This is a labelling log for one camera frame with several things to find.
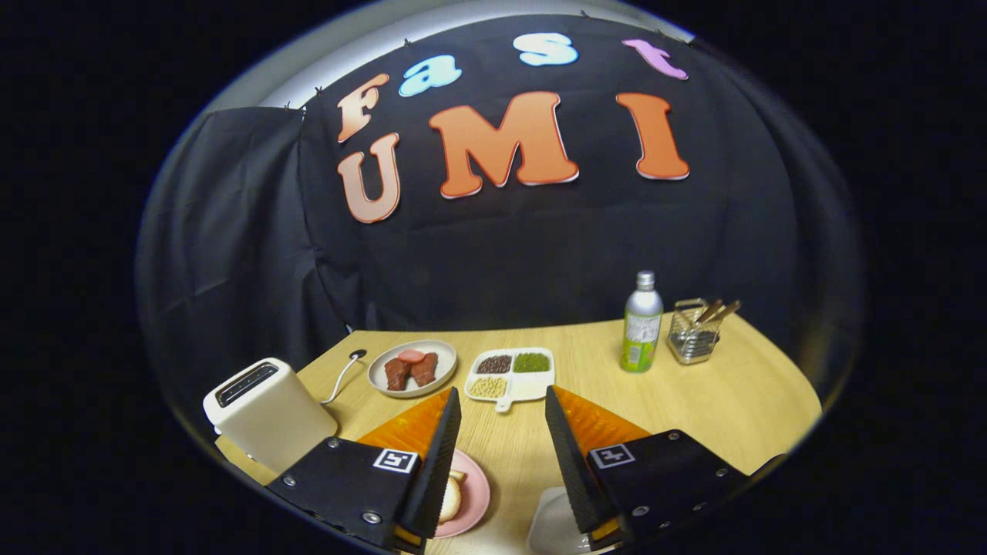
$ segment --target green drink bottle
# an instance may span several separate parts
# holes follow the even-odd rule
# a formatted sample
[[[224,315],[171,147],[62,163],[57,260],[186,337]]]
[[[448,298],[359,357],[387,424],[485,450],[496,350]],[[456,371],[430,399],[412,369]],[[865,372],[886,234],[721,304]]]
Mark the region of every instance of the green drink bottle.
[[[624,309],[624,349],[620,365],[628,372],[644,372],[654,362],[661,312],[664,306],[654,290],[654,272],[638,272],[638,290]]]

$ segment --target bean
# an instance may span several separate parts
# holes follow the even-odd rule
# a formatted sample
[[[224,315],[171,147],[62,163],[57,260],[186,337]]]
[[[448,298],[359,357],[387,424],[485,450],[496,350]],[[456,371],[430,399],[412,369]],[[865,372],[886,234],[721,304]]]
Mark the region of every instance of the bean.
[[[478,374],[505,374],[510,370],[510,355],[485,358],[477,366]]]
[[[514,361],[514,372],[547,372],[549,358],[541,353],[523,353]]]
[[[502,377],[482,377],[470,386],[470,395],[494,399],[507,392],[507,380]]]

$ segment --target wire basket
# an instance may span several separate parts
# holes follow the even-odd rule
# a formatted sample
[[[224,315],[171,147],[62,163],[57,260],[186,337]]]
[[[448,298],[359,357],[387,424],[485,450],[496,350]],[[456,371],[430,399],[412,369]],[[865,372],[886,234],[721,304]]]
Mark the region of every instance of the wire basket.
[[[683,364],[695,364],[713,356],[720,341],[721,320],[694,326],[709,307],[705,299],[691,298],[675,303],[672,323],[668,328],[668,347]]]

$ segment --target orange letter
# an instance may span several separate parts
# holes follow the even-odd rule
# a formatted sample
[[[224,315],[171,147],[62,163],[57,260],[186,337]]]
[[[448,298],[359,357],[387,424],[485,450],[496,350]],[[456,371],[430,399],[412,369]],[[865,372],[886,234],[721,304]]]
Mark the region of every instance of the orange letter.
[[[507,183],[517,147],[521,167],[517,180],[524,185],[565,183],[579,177],[579,168],[566,157],[559,136],[555,93],[524,93],[507,106],[499,129],[469,106],[439,112],[428,121],[442,135],[448,179],[442,184],[445,198],[475,195],[483,178],[470,171],[470,156],[497,187]]]
[[[373,79],[363,83],[348,95],[342,97],[337,108],[342,109],[342,131],[340,131],[340,142],[347,140],[370,123],[370,116],[363,113],[363,109],[370,110],[377,106],[380,94],[377,87],[380,87],[390,79],[387,73],[381,73]]]
[[[678,180],[689,177],[689,165],[678,156],[668,125],[671,106],[665,99],[640,93],[621,93],[617,104],[631,111],[641,141],[638,173],[649,179]]]
[[[342,159],[337,171],[342,176],[342,189],[346,192],[349,213],[363,223],[380,221],[398,207],[401,199],[401,180],[398,179],[398,165],[394,161],[394,145],[398,144],[398,133],[388,133],[370,145],[370,154],[377,157],[380,167],[380,183],[383,191],[380,198],[367,198],[363,188],[363,153],[354,152]]]

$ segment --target silver bottle cap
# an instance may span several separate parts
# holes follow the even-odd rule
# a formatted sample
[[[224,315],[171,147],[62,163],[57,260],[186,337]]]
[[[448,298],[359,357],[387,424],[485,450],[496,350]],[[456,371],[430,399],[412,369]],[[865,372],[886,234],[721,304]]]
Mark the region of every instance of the silver bottle cap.
[[[654,290],[654,272],[638,272],[638,289],[642,291]]]

